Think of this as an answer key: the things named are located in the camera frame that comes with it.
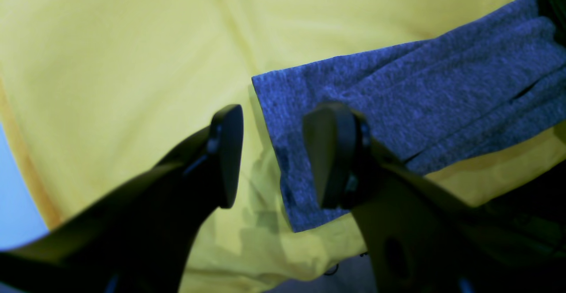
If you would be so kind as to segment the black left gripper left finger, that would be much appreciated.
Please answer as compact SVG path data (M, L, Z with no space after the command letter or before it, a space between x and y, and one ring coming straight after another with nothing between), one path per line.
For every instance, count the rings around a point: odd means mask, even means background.
M221 209L232 208L238 191L243 148L244 121L240 104L219 109L210 124L194 132L167 152L156 167L182 164L182 177L195 186L204 180L202 190Z

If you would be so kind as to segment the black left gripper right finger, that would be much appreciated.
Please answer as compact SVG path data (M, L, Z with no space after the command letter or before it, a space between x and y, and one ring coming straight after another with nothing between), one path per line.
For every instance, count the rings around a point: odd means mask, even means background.
M366 117L344 103L323 102L302 118L302 136L322 209L352 209L367 195L367 178L394 155L377 142Z

